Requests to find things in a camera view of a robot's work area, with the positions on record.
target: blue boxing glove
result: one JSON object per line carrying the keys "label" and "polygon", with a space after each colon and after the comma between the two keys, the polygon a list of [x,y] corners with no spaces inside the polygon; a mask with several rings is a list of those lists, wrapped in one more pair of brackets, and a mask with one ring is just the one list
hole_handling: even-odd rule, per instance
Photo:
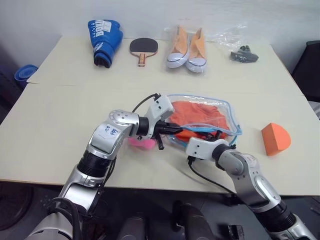
{"label": "blue boxing glove", "polygon": [[110,68],[112,59],[118,49],[123,32],[120,24],[114,20],[91,20],[88,22],[91,44],[93,47],[93,62]]}

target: plastic bag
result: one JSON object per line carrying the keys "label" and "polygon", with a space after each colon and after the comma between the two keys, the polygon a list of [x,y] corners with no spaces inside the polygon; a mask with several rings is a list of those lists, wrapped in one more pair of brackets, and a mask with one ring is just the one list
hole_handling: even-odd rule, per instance
{"label": "plastic bag", "polygon": [[248,46],[248,35],[247,25],[239,24],[212,36],[210,40],[219,44],[230,60],[254,63],[259,57],[251,52]]}
{"label": "plastic bag", "polygon": [[247,31],[247,25],[239,24],[213,35],[210,41],[219,44],[229,52],[234,52],[248,44]]}
{"label": "plastic bag", "polygon": [[172,44],[165,59],[166,68],[170,71],[185,67],[192,73],[204,73],[207,56],[203,29],[187,31],[178,25],[171,31],[171,35]]}
{"label": "plastic bag", "polygon": [[179,124],[188,131],[168,136],[172,142],[185,147],[188,137],[200,137],[205,135],[204,133],[215,134],[221,131],[220,138],[226,139],[232,145],[237,136],[242,134],[233,108],[227,101],[188,94],[171,94],[168,97],[175,109],[175,113],[168,119],[169,122]]}

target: table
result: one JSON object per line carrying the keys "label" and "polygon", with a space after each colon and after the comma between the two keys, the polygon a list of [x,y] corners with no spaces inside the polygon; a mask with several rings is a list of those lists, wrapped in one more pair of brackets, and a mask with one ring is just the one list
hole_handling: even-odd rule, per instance
{"label": "table", "polygon": [[[164,70],[165,42],[158,42],[159,53],[147,59],[145,68],[136,66],[138,58],[129,54],[130,41],[125,40],[111,68],[105,69],[93,65],[88,39],[63,37],[0,125],[0,179],[62,185],[95,127],[111,110],[130,111],[154,92],[193,93],[233,105],[244,133],[238,149],[259,159],[262,172],[281,195],[320,195],[320,123],[271,47],[252,47],[259,62],[237,64],[223,57],[217,61],[213,52],[222,52],[208,44],[209,72],[190,76],[183,69]],[[259,71],[265,73],[260,78]],[[138,113],[143,115],[147,108],[148,104],[142,105]],[[290,148],[273,157],[266,156],[260,132],[270,122],[282,125],[292,138]],[[106,185],[222,192],[189,170],[183,151],[165,143],[163,151],[124,144]],[[234,190],[230,178],[214,162],[196,161],[194,167]]]}

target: orange foam block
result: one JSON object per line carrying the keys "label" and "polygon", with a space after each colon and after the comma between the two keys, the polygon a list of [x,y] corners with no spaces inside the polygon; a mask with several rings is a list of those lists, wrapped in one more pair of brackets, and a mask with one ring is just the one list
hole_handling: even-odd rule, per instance
{"label": "orange foam block", "polygon": [[268,156],[273,156],[286,150],[291,144],[289,133],[276,123],[269,123],[261,132]]}

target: orange cloth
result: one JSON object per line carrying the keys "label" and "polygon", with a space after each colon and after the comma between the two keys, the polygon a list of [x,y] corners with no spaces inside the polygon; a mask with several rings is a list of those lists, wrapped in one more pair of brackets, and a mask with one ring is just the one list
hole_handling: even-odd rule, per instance
{"label": "orange cloth", "polygon": [[[175,110],[170,117],[172,123],[180,126],[195,123],[210,124],[215,127],[229,130],[226,117],[219,112],[216,106],[189,101],[175,101],[172,105]],[[188,142],[191,137],[203,138],[202,135],[189,130],[183,130],[175,136],[184,142]],[[220,135],[221,139],[225,139],[226,137],[227,134],[224,132]]]}

